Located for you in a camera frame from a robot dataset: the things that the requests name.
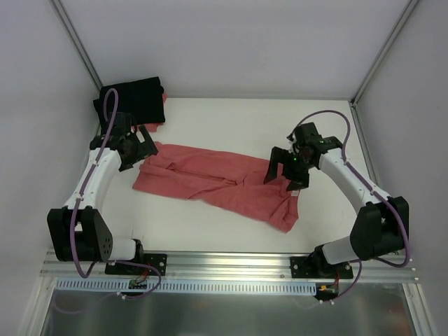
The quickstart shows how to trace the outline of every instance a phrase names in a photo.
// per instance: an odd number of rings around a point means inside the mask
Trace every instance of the black mounting bracket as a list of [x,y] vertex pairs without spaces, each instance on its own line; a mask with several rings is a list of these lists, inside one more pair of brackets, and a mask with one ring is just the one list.
[[282,176],[290,181],[286,191],[301,190],[308,188],[309,172],[308,166],[302,161],[301,157],[289,153],[286,149],[273,147],[271,150],[271,158],[264,184],[277,178],[279,164],[283,165]]
[[338,273],[340,279],[353,278],[353,270],[348,262],[342,262],[331,269],[326,269],[325,272],[320,272],[312,263],[305,262],[308,259],[309,256],[289,258],[293,279],[336,279]]
[[[121,113],[120,116],[123,114],[128,117],[130,116],[128,113]],[[132,168],[135,163],[142,161],[151,155],[157,155],[157,147],[151,139],[145,125],[140,125],[138,127],[141,135],[143,136],[143,141],[140,141],[136,133],[137,130],[134,132],[130,131],[130,121],[128,125],[126,124],[129,129],[125,129],[125,126],[115,127],[117,122],[117,120],[114,122],[114,128],[108,138],[106,147],[110,148],[112,151],[118,151],[121,159],[121,165],[118,169],[119,172]],[[103,133],[101,133],[101,135],[97,135],[93,138],[93,140],[91,140],[91,151],[96,148],[101,148],[104,137],[106,136],[105,130],[102,132]]]
[[[159,271],[162,277],[165,276],[167,271],[167,259],[168,256],[163,253],[145,253],[143,260],[140,261],[142,264],[149,264]],[[138,266],[129,266],[122,264],[106,264],[106,269],[104,273],[109,275],[141,275],[144,269]],[[150,270],[148,275],[157,275],[153,270]]]

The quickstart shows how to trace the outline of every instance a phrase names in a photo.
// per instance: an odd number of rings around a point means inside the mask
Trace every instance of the red towel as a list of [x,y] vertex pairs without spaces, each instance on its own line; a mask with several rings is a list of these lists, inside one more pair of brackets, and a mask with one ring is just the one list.
[[298,196],[284,177],[263,184],[269,161],[229,152],[156,143],[159,153],[140,166],[133,188],[204,200],[288,232],[298,219]]

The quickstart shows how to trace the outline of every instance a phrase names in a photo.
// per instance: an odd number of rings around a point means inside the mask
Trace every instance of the white table surface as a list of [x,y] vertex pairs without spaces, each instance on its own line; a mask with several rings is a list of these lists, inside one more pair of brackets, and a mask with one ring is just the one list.
[[[267,99],[168,99],[167,122],[151,136],[164,144],[230,151],[269,159],[271,148],[289,148],[286,136],[304,116],[335,109],[349,117],[352,134],[347,152],[366,172],[365,161],[346,101]],[[324,136],[341,141],[346,126],[333,114],[312,119]],[[299,220],[289,233],[271,225],[204,203],[171,199],[132,189],[139,173],[116,174],[102,216],[114,235],[138,238],[146,250],[288,253],[347,236],[355,211],[321,171],[310,171],[310,187],[299,196]]]

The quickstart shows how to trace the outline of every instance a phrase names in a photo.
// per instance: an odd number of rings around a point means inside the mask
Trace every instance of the folded black shirt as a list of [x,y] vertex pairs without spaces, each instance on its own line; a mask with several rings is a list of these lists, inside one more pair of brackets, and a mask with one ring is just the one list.
[[[101,126],[105,126],[103,104],[104,97],[110,88],[118,92],[118,112],[131,113],[137,124],[164,123],[162,94],[163,87],[158,77],[152,77],[134,82],[119,83],[104,86],[99,92],[99,98],[93,101]],[[110,94],[107,101],[107,114],[113,110],[114,95]]]

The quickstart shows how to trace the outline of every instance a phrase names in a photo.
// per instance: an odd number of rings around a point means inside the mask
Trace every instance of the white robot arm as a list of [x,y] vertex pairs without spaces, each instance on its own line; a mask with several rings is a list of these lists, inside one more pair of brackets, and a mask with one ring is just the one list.
[[404,198],[391,197],[360,174],[346,157],[343,144],[333,136],[323,138],[314,123],[298,125],[288,140],[289,150],[273,147],[265,183],[277,177],[281,163],[282,175],[290,180],[287,190],[304,189],[309,185],[308,170],[315,167],[336,183],[358,214],[350,235],[317,246],[308,267],[325,273],[343,263],[378,258],[405,247],[409,206]]
[[144,126],[139,128],[143,141],[136,132],[131,132],[130,114],[117,113],[112,122],[109,135],[103,129],[91,141],[87,166],[72,196],[61,209],[51,209],[48,213],[48,227],[58,260],[76,264],[110,260],[141,262],[144,257],[139,240],[113,237],[101,211],[113,175],[157,154],[157,148]]

